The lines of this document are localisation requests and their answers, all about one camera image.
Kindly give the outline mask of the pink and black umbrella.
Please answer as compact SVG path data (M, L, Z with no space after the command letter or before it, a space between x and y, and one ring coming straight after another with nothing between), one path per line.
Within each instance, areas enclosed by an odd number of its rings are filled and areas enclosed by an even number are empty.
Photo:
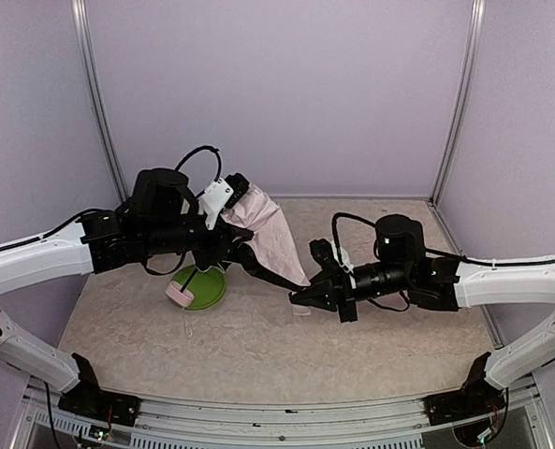
M310 284L302 267L290 226L282 207L266 192L252 184L231 209L224 209L216 225L228 223L254 232L219 266L226 271L241 266L261 281L297 292Z

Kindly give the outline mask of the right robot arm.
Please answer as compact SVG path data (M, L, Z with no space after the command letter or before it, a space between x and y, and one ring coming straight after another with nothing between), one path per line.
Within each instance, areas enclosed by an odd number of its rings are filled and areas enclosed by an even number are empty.
M516 379L555 359L555 254L529 259L471 259L426 247L421 222L389 214L372 223L375 262L345 261L336 213L333 240L309 247L321 267L309 286L290 295L292 304L335 311L342 322L357 320L360 301L375 303L398 294L427 311L459 311L492 304L547 304L552 314L505 347L478 357L461 387L465 395L498 394Z

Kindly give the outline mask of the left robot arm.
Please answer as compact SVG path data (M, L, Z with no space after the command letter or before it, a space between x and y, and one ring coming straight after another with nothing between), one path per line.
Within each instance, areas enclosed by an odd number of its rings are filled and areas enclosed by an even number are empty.
M147 265L160 254L194 257L206 270L252 238L220 216L250 186L240 173L217 178L200 196L170 168L140 171L132 195L116 210L88 209L53 230L0 246L0 296L67 276ZM64 395L97 393L90 362L57 350L14 323L0 309L0 359Z

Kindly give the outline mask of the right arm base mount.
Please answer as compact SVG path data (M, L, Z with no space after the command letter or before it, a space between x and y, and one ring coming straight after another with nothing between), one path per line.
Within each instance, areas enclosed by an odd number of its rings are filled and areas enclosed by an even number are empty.
M502 392L467 393L461 390L429 395L423 399L431 426L453 423L492 413L505 407Z

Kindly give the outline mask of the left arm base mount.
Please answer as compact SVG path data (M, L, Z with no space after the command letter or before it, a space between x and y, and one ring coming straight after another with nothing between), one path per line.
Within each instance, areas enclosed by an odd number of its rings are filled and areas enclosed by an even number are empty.
M58 408L107 424L133 427L140 404L141 399L136 396L99 390L63 394Z

